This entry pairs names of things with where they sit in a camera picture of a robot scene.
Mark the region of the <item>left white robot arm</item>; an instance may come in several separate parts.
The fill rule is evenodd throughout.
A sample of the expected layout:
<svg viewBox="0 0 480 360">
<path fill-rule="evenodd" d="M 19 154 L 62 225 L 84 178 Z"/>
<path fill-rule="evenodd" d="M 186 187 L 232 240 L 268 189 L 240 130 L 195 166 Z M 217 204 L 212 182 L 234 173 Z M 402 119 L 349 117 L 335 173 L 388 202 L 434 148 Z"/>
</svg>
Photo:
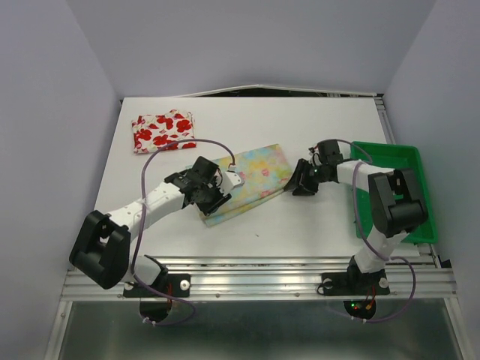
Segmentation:
<svg viewBox="0 0 480 360">
<path fill-rule="evenodd" d="M 69 262 L 101 288 L 121 282 L 141 284 L 152 296 L 167 286 L 167 268 L 152 256 L 141 255 L 131 242 L 140 243 L 144 230 L 190 205 L 205 216 L 215 213 L 243 185 L 232 167 L 220 167 L 198 157 L 189 169 L 167 176 L 149 193 L 109 213 L 86 215 L 70 252 Z"/>
</svg>

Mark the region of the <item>pastel floral skirt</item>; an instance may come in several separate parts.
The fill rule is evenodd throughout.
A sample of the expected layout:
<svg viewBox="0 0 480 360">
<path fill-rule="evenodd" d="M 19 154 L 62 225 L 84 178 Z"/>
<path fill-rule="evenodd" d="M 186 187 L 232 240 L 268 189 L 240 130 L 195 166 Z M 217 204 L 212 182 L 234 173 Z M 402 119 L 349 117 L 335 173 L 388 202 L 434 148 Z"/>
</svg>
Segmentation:
<svg viewBox="0 0 480 360">
<path fill-rule="evenodd" d="M 235 156 L 236 172 L 244 184 L 232 192 L 232 198 L 214 214 L 200 218 L 213 227 L 235 218 L 275 198 L 283 192 L 293 169 L 278 144 L 243 151 Z"/>
</svg>

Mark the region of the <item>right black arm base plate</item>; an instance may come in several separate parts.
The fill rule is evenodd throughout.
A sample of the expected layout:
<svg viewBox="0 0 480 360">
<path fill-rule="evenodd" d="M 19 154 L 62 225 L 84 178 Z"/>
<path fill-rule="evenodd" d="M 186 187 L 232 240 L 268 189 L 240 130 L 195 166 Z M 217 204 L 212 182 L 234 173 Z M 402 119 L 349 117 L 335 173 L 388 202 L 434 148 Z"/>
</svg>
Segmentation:
<svg viewBox="0 0 480 360">
<path fill-rule="evenodd" d="M 387 296 L 390 294 L 386 273 L 353 274 L 347 272 L 326 272 L 321 274 L 321 283 L 316 292 L 323 296 Z"/>
</svg>

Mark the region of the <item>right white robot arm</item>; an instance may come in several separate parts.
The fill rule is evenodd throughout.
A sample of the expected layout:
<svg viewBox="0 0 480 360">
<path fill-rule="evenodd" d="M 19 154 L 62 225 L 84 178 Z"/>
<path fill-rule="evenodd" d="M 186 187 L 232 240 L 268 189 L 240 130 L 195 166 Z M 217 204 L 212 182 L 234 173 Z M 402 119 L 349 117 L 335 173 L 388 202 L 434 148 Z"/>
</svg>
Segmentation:
<svg viewBox="0 0 480 360">
<path fill-rule="evenodd" d="M 345 158 L 340 143 L 358 147 L 340 139 L 318 142 L 309 149 L 310 160 L 298 160 L 283 189 L 294 196 L 313 196 L 322 183 L 352 187 L 355 222 L 364 245 L 352 258 L 356 268 L 345 274 L 345 284 L 361 293 L 372 284 L 371 274 L 385 268 L 397 245 L 428 220 L 428 207 L 413 169 L 374 166 L 371 156 L 366 160 Z M 373 225 L 368 234 L 361 225 L 358 190 L 369 196 Z"/>
</svg>

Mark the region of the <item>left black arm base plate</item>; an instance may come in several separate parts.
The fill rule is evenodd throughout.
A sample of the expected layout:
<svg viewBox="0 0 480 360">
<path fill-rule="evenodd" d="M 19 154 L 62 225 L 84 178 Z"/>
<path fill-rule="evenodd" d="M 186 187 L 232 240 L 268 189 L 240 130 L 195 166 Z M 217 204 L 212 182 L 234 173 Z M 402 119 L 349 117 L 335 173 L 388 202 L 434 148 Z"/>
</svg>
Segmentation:
<svg viewBox="0 0 480 360">
<path fill-rule="evenodd" d="M 190 296 L 191 275 L 188 273 L 168 274 L 163 280 L 157 280 L 151 288 L 176 298 Z M 126 283 L 122 294 L 127 299 L 154 298 L 155 293 L 149 291 L 138 283 Z"/>
</svg>

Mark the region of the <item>red poppy print skirt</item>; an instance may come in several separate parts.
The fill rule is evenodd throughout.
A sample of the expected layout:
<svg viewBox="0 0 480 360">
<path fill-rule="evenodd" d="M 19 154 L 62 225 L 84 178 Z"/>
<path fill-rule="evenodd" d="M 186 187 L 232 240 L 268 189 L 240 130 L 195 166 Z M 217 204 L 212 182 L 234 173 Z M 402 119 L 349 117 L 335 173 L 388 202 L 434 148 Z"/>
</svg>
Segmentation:
<svg viewBox="0 0 480 360">
<path fill-rule="evenodd" d="M 194 117 L 191 112 L 171 109 L 164 114 L 138 115 L 131 121 L 133 153 L 136 155 L 156 152 L 160 147 L 179 140 L 187 140 L 180 145 L 169 146 L 167 151 L 192 149 Z"/>
</svg>

